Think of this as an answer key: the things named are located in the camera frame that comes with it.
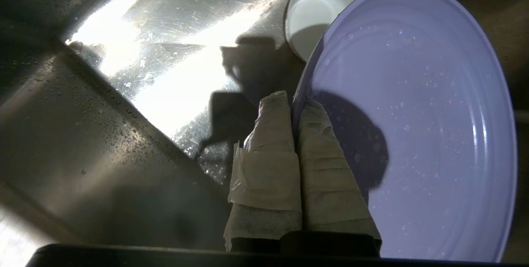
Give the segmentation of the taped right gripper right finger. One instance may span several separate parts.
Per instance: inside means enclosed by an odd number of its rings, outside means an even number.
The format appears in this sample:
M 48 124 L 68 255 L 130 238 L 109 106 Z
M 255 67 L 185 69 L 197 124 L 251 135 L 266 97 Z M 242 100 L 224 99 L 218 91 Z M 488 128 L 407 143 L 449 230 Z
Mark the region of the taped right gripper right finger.
M 329 116 L 308 99 L 300 115 L 298 148 L 303 227 L 357 256 L 378 256 L 382 238 L 346 161 Z

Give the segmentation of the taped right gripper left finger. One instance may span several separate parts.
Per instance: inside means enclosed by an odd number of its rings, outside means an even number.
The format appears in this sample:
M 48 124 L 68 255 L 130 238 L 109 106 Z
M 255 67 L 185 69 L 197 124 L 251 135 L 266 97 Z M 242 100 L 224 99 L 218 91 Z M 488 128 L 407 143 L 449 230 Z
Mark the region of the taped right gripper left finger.
M 302 229 L 299 159 L 285 91 L 260 100 L 253 130 L 235 144 L 227 201 L 228 251 L 274 253 L 282 237 Z

